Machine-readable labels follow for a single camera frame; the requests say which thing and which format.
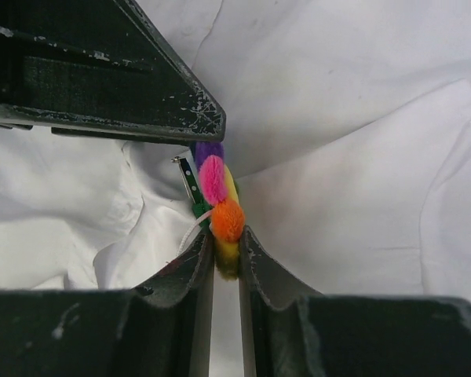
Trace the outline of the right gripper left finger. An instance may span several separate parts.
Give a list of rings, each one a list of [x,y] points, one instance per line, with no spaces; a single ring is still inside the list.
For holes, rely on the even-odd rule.
[[[205,376],[214,239],[123,290],[0,290],[0,376]]]

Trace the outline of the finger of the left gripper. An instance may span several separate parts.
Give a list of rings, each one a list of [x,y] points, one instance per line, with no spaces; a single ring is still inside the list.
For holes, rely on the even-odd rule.
[[[0,127],[219,142],[225,113],[135,1],[0,1]]]

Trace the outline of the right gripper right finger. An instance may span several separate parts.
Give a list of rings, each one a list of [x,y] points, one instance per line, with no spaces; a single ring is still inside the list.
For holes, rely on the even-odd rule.
[[[240,240],[247,376],[471,376],[471,303],[443,296],[324,295]]]

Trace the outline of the colourful pompom brooch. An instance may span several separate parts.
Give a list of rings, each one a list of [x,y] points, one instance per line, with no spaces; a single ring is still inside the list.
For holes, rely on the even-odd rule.
[[[183,236],[178,253],[186,250],[194,230],[208,229],[214,236],[215,266],[224,280],[239,275],[239,241],[246,224],[239,202],[239,190],[228,165],[221,142],[196,142],[190,147],[194,166],[184,156],[172,159],[182,174],[195,222]]]

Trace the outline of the white shirt garment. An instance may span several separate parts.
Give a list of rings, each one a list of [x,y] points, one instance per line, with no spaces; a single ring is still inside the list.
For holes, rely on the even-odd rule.
[[[271,257],[324,295],[471,303],[471,1],[135,2],[223,108]],[[123,290],[182,255],[194,143],[0,127],[0,290]],[[214,251],[205,376],[247,376]]]

